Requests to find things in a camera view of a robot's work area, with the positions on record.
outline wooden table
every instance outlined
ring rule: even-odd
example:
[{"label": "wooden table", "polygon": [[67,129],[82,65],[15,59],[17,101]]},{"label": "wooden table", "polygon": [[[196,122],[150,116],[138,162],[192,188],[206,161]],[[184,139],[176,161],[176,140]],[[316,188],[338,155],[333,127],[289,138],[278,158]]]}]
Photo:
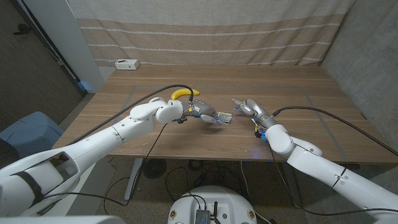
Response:
[{"label": "wooden table", "polygon": [[[232,122],[216,126],[188,118],[183,124],[170,123],[149,155],[151,158],[272,160],[269,148],[254,136],[250,118],[232,110],[231,98],[254,99],[269,113],[284,106],[314,106],[340,116],[384,141],[320,67],[141,65],[136,71],[116,70],[54,147],[66,145],[137,99],[172,84],[184,84],[198,90],[200,95],[194,99],[210,103],[217,111],[232,113]],[[168,100],[175,90],[169,89],[157,96]],[[188,100],[188,96],[179,100]],[[317,145],[323,151],[323,157],[331,161],[398,162],[398,157],[389,151],[324,114],[286,110],[276,120],[291,136]],[[161,128],[158,123],[154,132],[123,144],[111,155],[145,157]],[[276,160],[285,161],[280,156]]]}]

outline blue chair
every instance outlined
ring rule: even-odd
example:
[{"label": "blue chair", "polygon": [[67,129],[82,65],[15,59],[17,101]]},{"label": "blue chair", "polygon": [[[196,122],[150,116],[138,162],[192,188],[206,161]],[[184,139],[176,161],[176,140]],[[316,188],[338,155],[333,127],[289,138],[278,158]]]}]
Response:
[{"label": "blue chair", "polygon": [[10,125],[0,138],[12,145],[22,159],[51,149],[63,132],[47,115],[36,111]]}]

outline beige curtain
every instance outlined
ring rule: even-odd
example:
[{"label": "beige curtain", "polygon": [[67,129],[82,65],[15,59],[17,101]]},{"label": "beige curtain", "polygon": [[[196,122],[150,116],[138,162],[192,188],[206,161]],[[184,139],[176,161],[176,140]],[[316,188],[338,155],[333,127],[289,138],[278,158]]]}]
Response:
[{"label": "beige curtain", "polygon": [[352,2],[69,0],[105,67],[318,65]]}]

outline yellow banana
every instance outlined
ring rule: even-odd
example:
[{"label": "yellow banana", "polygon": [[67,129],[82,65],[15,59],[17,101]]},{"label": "yellow banana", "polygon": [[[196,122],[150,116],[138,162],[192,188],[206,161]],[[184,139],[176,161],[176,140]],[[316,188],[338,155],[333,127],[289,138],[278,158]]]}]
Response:
[{"label": "yellow banana", "polygon": [[[198,90],[193,90],[193,94],[199,95]],[[183,88],[180,90],[176,90],[173,94],[172,94],[172,100],[176,100],[178,97],[183,96],[183,95],[191,95],[191,91],[187,88]]]}]

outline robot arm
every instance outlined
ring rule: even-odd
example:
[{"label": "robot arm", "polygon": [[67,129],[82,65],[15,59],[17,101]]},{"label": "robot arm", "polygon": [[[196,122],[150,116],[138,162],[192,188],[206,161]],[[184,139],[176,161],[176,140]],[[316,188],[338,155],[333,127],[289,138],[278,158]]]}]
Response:
[{"label": "robot arm", "polygon": [[[232,101],[236,104],[236,109],[253,117],[258,125],[266,129],[262,134],[269,141],[271,149],[288,158],[287,163],[292,167],[329,185],[360,209],[398,209],[398,195],[323,158],[322,151],[315,145],[289,136],[283,125],[277,124],[274,117],[254,100],[239,102],[232,99]],[[398,216],[396,212],[388,211],[368,213],[378,220]]]},{"label": "robot arm", "polygon": [[0,217],[32,216],[69,192],[95,162],[124,142],[149,134],[160,123],[187,120],[187,116],[217,123],[215,109],[202,101],[181,102],[153,98],[138,105],[120,122],[69,146],[25,157],[0,170]]}]

